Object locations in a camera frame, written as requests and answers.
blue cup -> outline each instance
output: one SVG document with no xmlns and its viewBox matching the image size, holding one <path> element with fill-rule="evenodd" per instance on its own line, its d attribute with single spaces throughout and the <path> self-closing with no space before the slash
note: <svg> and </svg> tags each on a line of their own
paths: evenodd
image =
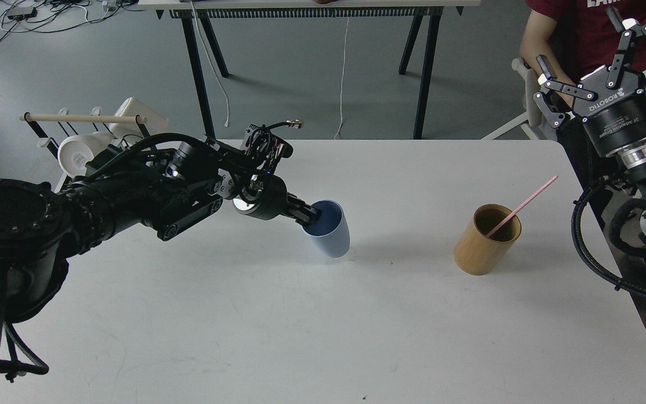
<svg viewBox="0 0 646 404">
<path fill-rule="evenodd" d="M 321 210 L 321 217 L 318 222 L 303 227 L 303 231 L 323 254 L 331 258 L 345 255 L 350 248 L 350 233 L 343 208 L 334 200 L 319 200 L 312 206 Z"/>
</svg>

white table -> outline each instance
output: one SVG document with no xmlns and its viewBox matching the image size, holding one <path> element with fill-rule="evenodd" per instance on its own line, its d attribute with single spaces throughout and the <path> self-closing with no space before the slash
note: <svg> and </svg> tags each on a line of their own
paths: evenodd
<svg viewBox="0 0 646 404">
<path fill-rule="evenodd" d="M 0 402 L 646 403 L 646 332 L 574 251 L 581 190 L 557 143 L 290 143 L 277 173 L 341 203 L 348 255 L 230 203 L 169 242 L 130 228 L 70 259 L 19 326 L 51 372 L 0 375 Z M 476 207 L 515 207 L 553 175 L 498 268 L 457 268 Z M 584 234 L 614 268 L 590 214 Z"/>
<path fill-rule="evenodd" d="M 430 16 L 426 39 L 421 85 L 416 108 L 413 139 L 421 139 L 425 114 L 428 105 L 428 92 L 433 72 L 435 48 L 440 26 L 440 16 L 446 6 L 455 6 L 461 15 L 465 6 L 480 5 L 481 0 L 338 0 L 328 4 L 318 4 L 313 0 L 205 0 L 195 2 L 197 18 L 210 45 L 212 54 L 222 77 L 228 77 L 228 68 L 223 61 L 218 41 L 213 33 L 209 18 L 297 18 L 297 17 L 350 17 L 350 16 L 413 16 L 408 39 L 403 49 L 403 57 L 398 66 L 398 74 L 405 75 L 413 52 L 423 16 Z M 205 134 L 215 138 L 206 85 L 199 57 L 197 39 L 192 19 L 194 16 L 190 2 L 179 0 L 139 0 L 141 10 L 156 10 L 159 18 L 164 10 L 169 10 L 172 18 L 181 19 L 184 38 L 189 54 L 194 86 L 201 110 Z"/>
</svg>

straw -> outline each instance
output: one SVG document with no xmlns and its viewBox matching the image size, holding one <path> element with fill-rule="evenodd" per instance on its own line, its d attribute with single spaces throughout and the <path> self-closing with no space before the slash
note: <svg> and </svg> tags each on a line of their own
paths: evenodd
<svg viewBox="0 0 646 404">
<path fill-rule="evenodd" d="M 549 187 L 549 186 L 550 186 L 550 184 L 552 184 L 556 179 L 557 179 L 557 176 L 554 176 L 554 177 L 552 177 L 548 182 L 545 182 L 545 185 L 544 185 L 544 186 L 541 186 L 541 187 L 540 187 L 540 189 L 538 189 L 538 191 L 535 191 L 535 194 L 531 194 L 531 195 L 530 195 L 530 197 L 529 197 L 528 199 L 526 199 L 526 200 L 525 200 L 525 202 L 522 202 L 522 204 L 520 204 L 520 206 L 518 206 L 517 208 L 515 208 L 515 210 L 513 210 L 512 212 L 510 212 L 510 214 L 509 214 L 509 215 L 507 215 L 507 217 L 506 217 L 506 218 L 504 218 L 504 219 L 502 220 L 502 222 L 498 223 L 498 224 L 497 224 L 497 226 L 495 226 L 495 228 L 493 228 L 493 230 L 490 230 L 490 233 L 487 233 L 487 234 L 485 235 L 485 238 L 490 238 L 490 236 L 492 236 L 492 235 L 493 235 L 493 233 L 495 233 L 495 232 L 497 232 L 498 230 L 500 230 L 500 227 L 503 227 L 503 226 L 505 225 L 505 223 L 509 222 L 511 218 L 513 218 L 516 214 L 518 214 L 518 212 L 519 212 L 523 207 L 525 207 L 525 205 L 530 204 L 530 201 L 531 201 L 531 200 L 535 199 L 535 197 L 536 197 L 537 195 L 540 195 L 540 192 L 545 191 L 545 189 L 546 189 L 547 187 Z"/>
</svg>

red shirt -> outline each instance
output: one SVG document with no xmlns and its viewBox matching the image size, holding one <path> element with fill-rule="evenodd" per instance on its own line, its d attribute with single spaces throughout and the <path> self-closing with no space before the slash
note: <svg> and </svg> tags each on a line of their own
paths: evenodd
<svg viewBox="0 0 646 404">
<path fill-rule="evenodd" d="M 605 8 L 613 6 L 624 19 L 646 24 L 646 0 L 525 0 L 532 10 L 558 21 L 564 48 L 560 64 L 574 82 L 602 65 L 610 65 L 620 44 L 620 34 Z M 646 39 L 638 43 L 633 69 L 646 68 Z"/>
</svg>

wooden cup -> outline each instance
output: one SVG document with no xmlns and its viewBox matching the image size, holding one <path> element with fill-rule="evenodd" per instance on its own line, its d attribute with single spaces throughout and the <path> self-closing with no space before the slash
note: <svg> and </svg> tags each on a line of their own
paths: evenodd
<svg viewBox="0 0 646 404">
<path fill-rule="evenodd" d="M 469 274 L 487 274 L 523 232 L 523 225 L 515 215 L 490 238 L 485 235 L 512 213 L 497 204 L 487 204 L 475 210 L 460 241 L 455 246 L 455 262 Z"/>
</svg>

